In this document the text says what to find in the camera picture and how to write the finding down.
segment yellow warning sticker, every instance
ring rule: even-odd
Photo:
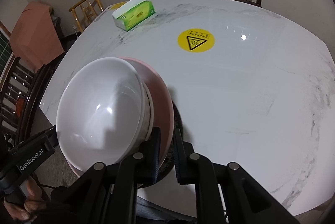
[[[178,36],[178,45],[189,52],[204,52],[214,46],[214,36],[204,29],[193,28]]]
[[[115,10],[115,9],[118,9],[118,8],[120,8],[123,4],[126,4],[126,3],[127,3],[127,1],[113,4],[113,5],[109,8],[109,10]]]

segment green tissue box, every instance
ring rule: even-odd
[[[154,13],[151,1],[130,0],[113,12],[112,16],[117,27],[129,31]]]

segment black triangle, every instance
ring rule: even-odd
[[[186,36],[186,38],[187,38],[187,42],[189,44],[190,50],[193,50],[193,49],[197,48],[198,46],[201,46],[203,43],[207,42],[207,40],[205,40],[205,39],[200,39],[200,38],[192,37],[192,36]],[[202,42],[197,44],[196,46],[191,46],[192,44],[190,42],[190,39],[195,39],[196,41],[202,41]]]

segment finger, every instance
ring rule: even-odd
[[[29,193],[29,199],[33,200],[40,200],[42,197],[42,190],[41,188],[37,185],[35,180],[32,177],[28,177],[27,179],[27,190]]]
[[[24,221],[30,218],[30,215],[26,210],[13,203],[4,200],[4,206],[14,220],[18,219]]]
[[[42,210],[46,208],[46,204],[44,201],[36,201],[27,199],[24,203],[24,207],[26,208],[28,213],[32,213],[36,210]]]

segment round table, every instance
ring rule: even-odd
[[[292,214],[331,198],[335,188],[335,65],[326,45],[298,24],[232,0],[151,0],[156,13],[129,32],[106,9],[80,35],[40,104],[54,125],[71,78],[101,57],[133,57],[165,81],[185,140],[212,162],[238,162]],[[214,46],[182,49],[188,29]],[[195,216],[194,186],[172,171],[142,198]]]

